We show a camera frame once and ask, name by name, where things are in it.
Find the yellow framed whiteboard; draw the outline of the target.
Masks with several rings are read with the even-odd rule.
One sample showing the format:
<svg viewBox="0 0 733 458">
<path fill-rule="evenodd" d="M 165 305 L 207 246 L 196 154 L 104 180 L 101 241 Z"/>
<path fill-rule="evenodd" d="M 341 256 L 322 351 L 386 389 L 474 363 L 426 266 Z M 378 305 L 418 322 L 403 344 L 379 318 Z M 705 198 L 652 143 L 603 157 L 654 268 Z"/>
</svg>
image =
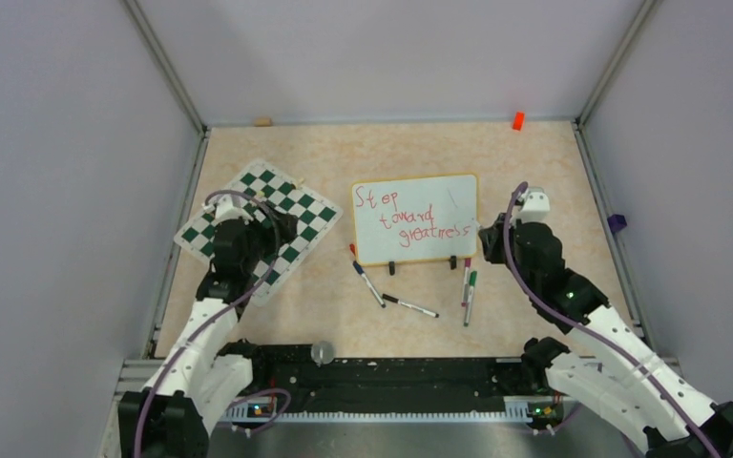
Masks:
<svg viewBox="0 0 733 458">
<path fill-rule="evenodd" d="M 357 261 L 372 266 L 473 256 L 478 184 L 471 173 L 354 183 Z"/>
</svg>

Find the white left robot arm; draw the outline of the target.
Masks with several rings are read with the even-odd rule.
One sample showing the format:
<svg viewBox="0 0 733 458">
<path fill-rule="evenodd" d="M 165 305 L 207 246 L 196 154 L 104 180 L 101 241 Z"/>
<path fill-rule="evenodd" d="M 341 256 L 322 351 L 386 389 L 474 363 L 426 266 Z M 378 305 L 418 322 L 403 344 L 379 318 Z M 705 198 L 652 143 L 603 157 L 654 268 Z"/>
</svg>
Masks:
<svg viewBox="0 0 733 458">
<path fill-rule="evenodd" d="M 264 221 L 217 223 L 210 266 L 178 343 L 143 388 L 125 392 L 118 403 L 120 456 L 204 457 L 238 394 L 264 389 L 264 364 L 220 350 L 257 287 L 256 267 L 297 237 L 297 225 L 296 217 L 280 212 Z"/>
</svg>

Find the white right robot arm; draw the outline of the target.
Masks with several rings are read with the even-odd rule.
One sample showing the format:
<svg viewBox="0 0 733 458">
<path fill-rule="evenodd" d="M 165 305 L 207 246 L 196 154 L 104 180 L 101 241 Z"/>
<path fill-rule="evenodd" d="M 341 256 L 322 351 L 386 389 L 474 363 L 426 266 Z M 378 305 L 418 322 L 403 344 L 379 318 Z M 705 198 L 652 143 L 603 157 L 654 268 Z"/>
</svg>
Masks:
<svg viewBox="0 0 733 458">
<path fill-rule="evenodd" d="M 522 355 L 524 386 L 575 399 L 647 457 L 733 456 L 733 402 L 716 403 L 638 337 L 591 281 L 567 267 L 547 224 L 501 214 L 478 237 L 485 260 L 511 271 L 537 314 L 602 365 L 591 368 L 554 338 L 532 338 Z"/>
</svg>

